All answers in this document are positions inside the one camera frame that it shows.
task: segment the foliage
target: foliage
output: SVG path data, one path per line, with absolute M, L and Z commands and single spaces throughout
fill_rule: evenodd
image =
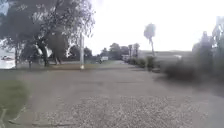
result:
M 148 69 L 154 68 L 154 60 L 155 60 L 155 57 L 152 57 L 152 56 L 146 57 Z
M 92 51 L 89 48 L 87 47 L 84 48 L 84 54 L 85 54 L 85 60 L 91 59 Z
M 193 79 L 196 70 L 190 58 L 183 58 L 174 63 L 167 63 L 163 72 L 170 78 Z
M 140 58 L 140 59 L 136 59 L 137 60 L 137 64 L 139 67 L 144 68 L 145 67 L 145 60 Z
M 7 15 L 0 17 L 0 38 L 6 47 L 37 44 L 47 65 L 49 36 L 61 32 L 67 39 L 78 41 L 80 33 L 91 36 L 94 24 L 92 6 L 88 0 L 5 0 Z
M 79 60 L 80 59 L 80 50 L 79 46 L 74 45 L 70 48 L 69 53 L 70 56 L 69 58 L 74 59 L 74 60 Z
M 72 46 L 69 50 L 69 53 L 70 53 L 69 58 L 71 60 L 76 60 L 76 61 L 80 60 L 80 47 L 79 46 L 77 46 L 77 45 Z M 85 60 L 91 59 L 91 57 L 92 57 L 92 51 L 89 48 L 85 47 L 84 48 Z
M 109 55 L 114 60 L 121 60 L 122 59 L 121 48 L 120 48 L 119 44 L 113 43 L 110 46 Z
M 132 54 L 132 45 L 131 44 L 128 45 L 128 49 L 129 49 L 129 55 L 131 56 L 131 54 Z
M 139 50 L 140 45 L 138 43 L 134 44 L 134 57 L 138 57 L 138 50 Z
M 20 54 L 21 60 L 30 60 L 36 62 L 41 58 L 38 48 L 35 45 L 26 44 Z
M 152 37 L 155 36 L 155 30 L 156 30 L 156 26 L 154 24 L 147 25 L 144 30 L 145 38 L 149 40 L 149 43 L 151 43 L 153 56 L 155 55 L 155 53 L 154 53 Z
M 127 46 L 121 46 L 121 54 L 122 55 L 128 55 L 129 54 L 129 49 Z
M 194 61 L 200 72 L 212 71 L 212 43 L 207 33 L 204 32 L 199 43 L 195 44 L 192 49 Z
M 104 48 L 101 53 L 100 53 L 100 56 L 108 56 L 108 51 L 107 51 L 107 48 Z
M 214 73 L 223 76 L 224 70 L 224 17 L 218 17 L 213 30 L 212 38 L 216 45 L 213 49 L 213 69 Z

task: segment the palm tree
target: palm tree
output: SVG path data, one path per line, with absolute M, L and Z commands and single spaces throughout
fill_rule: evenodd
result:
M 138 50 L 139 50 L 140 45 L 138 43 L 134 44 L 134 50 L 135 50 L 135 57 L 138 57 Z
M 154 52 L 152 37 L 155 36 L 155 30 L 156 30 L 156 26 L 151 23 L 146 26 L 145 31 L 144 31 L 145 38 L 147 38 L 149 40 L 149 44 L 151 43 L 153 56 L 155 56 L 155 52 Z
M 130 58 L 131 58 L 131 53 L 132 53 L 132 45 L 130 44 L 130 45 L 128 45 L 128 48 L 129 48 L 129 56 L 130 56 Z

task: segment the gravel surface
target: gravel surface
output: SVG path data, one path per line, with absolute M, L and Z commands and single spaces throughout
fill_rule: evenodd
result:
M 155 80 L 115 62 L 100 69 L 26 74 L 31 91 L 21 124 L 59 128 L 222 128 L 222 97 Z

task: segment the tree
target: tree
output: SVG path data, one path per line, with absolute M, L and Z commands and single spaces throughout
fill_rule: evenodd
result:
M 70 40 L 78 40 L 80 33 L 91 35 L 94 24 L 88 0 L 2 0 L 10 4 L 7 15 L 0 16 L 0 38 L 5 46 L 17 43 L 36 44 L 48 65 L 47 39 L 60 31 Z
M 151 43 L 153 56 L 155 56 L 155 52 L 154 52 L 152 37 L 155 36 L 155 30 L 156 30 L 156 26 L 154 24 L 149 24 L 146 26 L 144 31 L 145 38 L 149 40 L 149 44 Z
M 46 40 L 48 48 L 52 51 L 52 58 L 57 64 L 61 64 L 61 59 L 66 56 L 67 49 L 69 48 L 68 37 L 60 31 L 55 31 L 49 35 Z
M 80 47 L 77 45 L 74 45 L 69 50 L 71 59 L 79 60 L 80 59 Z
M 107 48 L 104 48 L 104 49 L 101 51 L 100 56 L 108 56 Z
M 109 54 L 110 54 L 110 56 L 111 56 L 112 59 L 116 59 L 116 60 L 122 59 L 122 56 L 121 56 L 121 48 L 120 48 L 119 44 L 113 43 L 110 46 Z
M 128 49 L 129 49 L 129 55 L 130 55 L 130 58 L 131 58 L 131 55 L 132 55 L 132 45 L 128 45 Z
M 217 17 L 216 25 L 212 32 L 213 68 L 215 73 L 223 75 L 224 70 L 224 17 Z
M 69 50 L 69 53 L 70 53 L 69 58 L 74 60 L 80 60 L 80 47 L 78 45 L 72 46 Z M 85 60 L 90 59 L 92 57 L 92 50 L 89 49 L 88 47 L 85 47 L 84 56 L 85 56 Z
M 122 55 L 128 55 L 129 54 L 129 48 L 127 46 L 121 46 L 121 54 Z
M 134 44 L 134 51 L 135 51 L 134 56 L 135 56 L 135 57 L 138 57 L 138 50 L 139 50 L 139 47 L 140 47 L 140 45 L 139 45 L 138 43 L 135 43 L 135 44 Z
M 85 60 L 90 59 L 92 57 L 92 50 L 85 47 L 84 54 L 85 54 Z

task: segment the tree trunk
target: tree trunk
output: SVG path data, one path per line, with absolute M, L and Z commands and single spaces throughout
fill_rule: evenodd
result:
M 152 46 L 152 56 L 155 57 L 155 51 L 154 51 L 153 41 L 152 40 L 149 40 L 149 42 L 151 42 L 151 46 Z
M 48 56 L 47 56 L 47 50 L 46 50 L 44 44 L 38 44 L 38 47 L 43 54 L 44 66 L 48 67 L 49 66 L 49 61 L 48 61 Z
M 18 43 L 16 43 L 15 47 L 15 68 L 18 68 Z

